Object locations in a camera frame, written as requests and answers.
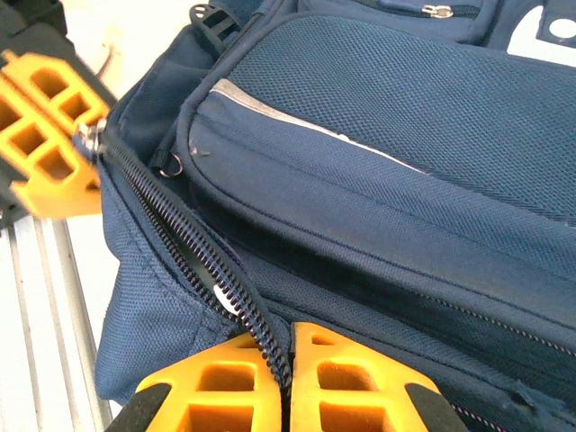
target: metal zipper slider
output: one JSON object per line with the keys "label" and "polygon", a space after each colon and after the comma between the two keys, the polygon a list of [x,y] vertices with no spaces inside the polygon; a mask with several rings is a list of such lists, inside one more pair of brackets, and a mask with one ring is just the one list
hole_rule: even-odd
{"label": "metal zipper slider", "polygon": [[422,8],[422,12],[430,15],[432,18],[451,18],[454,16],[454,12],[450,6],[432,6],[426,4]]}
{"label": "metal zipper slider", "polygon": [[95,126],[80,124],[77,135],[82,140],[82,146],[91,155],[95,155],[100,148],[100,134],[106,127],[106,119],[100,119]]}

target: yellow plastic clamp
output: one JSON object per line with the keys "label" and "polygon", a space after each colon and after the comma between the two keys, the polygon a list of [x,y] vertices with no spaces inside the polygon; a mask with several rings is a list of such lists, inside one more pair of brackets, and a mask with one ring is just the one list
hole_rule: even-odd
{"label": "yellow plastic clamp", "polygon": [[153,373],[141,392],[171,386],[147,432],[280,432],[280,389],[245,334]]}
{"label": "yellow plastic clamp", "polygon": [[64,60],[10,51],[3,57],[0,157],[27,178],[11,189],[39,218],[99,213],[97,171],[71,136],[80,123],[105,117],[108,107]]}
{"label": "yellow plastic clamp", "polygon": [[426,376],[321,326],[295,327],[291,432],[429,431],[405,387],[439,393]]}

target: mesh pocket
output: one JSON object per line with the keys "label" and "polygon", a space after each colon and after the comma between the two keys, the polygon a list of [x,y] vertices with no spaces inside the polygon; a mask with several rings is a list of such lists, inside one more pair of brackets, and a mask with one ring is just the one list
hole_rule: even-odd
{"label": "mesh pocket", "polygon": [[433,176],[576,224],[573,71],[313,16],[230,80],[274,108]]}

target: backpack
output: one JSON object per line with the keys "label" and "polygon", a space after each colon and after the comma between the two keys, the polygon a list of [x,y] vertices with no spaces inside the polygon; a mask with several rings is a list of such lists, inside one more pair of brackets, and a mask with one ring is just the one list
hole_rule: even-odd
{"label": "backpack", "polygon": [[287,386],[308,321],[472,431],[576,431],[576,71],[505,52],[540,0],[426,3],[195,6],[79,144],[120,261],[100,397],[244,331]]}

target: metal ring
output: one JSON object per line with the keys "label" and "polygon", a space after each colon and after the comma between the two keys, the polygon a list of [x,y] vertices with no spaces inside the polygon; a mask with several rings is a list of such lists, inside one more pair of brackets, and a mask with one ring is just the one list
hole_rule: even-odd
{"label": "metal ring", "polygon": [[163,176],[164,178],[172,178],[172,177],[176,177],[176,176],[180,176],[182,174],[182,171],[184,171],[184,169],[182,168],[182,161],[180,160],[180,157],[178,157],[177,155],[175,155],[174,153],[170,153],[170,155],[172,156],[172,158],[174,158],[174,160],[178,163],[178,169],[175,173],[173,174],[167,174],[166,171],[164,171],[164,169],[160,169],[159,173],[161,176]]}

